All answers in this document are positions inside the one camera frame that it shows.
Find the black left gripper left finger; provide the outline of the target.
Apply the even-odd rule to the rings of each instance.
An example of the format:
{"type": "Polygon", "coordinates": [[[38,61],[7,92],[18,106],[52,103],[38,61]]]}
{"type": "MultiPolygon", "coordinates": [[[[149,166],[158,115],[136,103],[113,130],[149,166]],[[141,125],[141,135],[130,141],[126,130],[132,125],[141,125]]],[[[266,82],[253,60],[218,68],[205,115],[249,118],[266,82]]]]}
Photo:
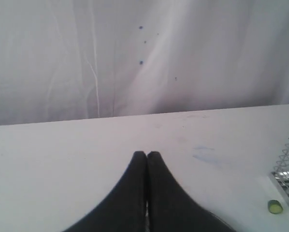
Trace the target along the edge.
{"type": "Polygon", "coordinates": [[[147,158],[134,152],[124,174],[110,193],[68,232],[144,232],[147,158]]]}

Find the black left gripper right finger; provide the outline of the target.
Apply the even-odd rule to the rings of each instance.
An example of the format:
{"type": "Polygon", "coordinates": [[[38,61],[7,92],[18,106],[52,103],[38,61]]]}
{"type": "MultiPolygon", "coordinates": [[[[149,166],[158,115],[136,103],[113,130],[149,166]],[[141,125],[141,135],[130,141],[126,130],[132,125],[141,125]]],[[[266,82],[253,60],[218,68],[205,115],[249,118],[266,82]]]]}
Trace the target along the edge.
{"type": "Polygon", "coordinates": [[[148,215],[152,232],[233,232],[215,214],[197,204],[179,185],[161,154],[147,155],[148,215]]]}

